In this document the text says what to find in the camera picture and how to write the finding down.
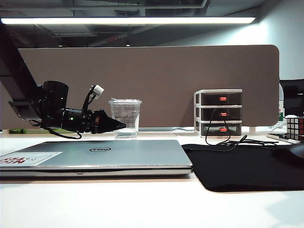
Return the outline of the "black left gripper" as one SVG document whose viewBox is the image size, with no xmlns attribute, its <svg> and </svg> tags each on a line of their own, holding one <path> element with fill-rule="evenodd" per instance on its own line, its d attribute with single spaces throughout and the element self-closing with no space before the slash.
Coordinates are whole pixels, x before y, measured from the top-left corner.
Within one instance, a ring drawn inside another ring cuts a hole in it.
<svg viewBox="0 0 304 228">
<path fill-rule="evenodd" d="M 103 109 L 65 109 L 61 122 L 62 129 L 79 133 L 106 133 L 125 127 L 125 123 L 109 117 Z"/>
</svg>

